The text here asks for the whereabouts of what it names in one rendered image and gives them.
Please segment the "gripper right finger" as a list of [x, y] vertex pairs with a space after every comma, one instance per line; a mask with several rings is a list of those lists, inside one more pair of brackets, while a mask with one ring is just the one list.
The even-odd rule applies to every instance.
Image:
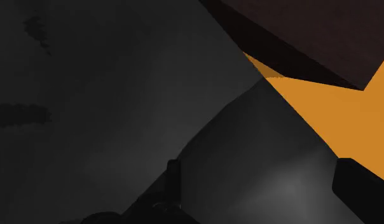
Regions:
[[384, 180], [354, 159], [337, 159], [332, 191], [364, 224], [384, 224]]

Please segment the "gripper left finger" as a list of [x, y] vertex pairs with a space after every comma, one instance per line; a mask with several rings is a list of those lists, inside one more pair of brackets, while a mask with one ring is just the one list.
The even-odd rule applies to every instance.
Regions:
[[199, 224], [181, 209], [181, 163], [167, 162], [164, 191], [140, 196], [123, 214], [99, 212], [80, 224]]

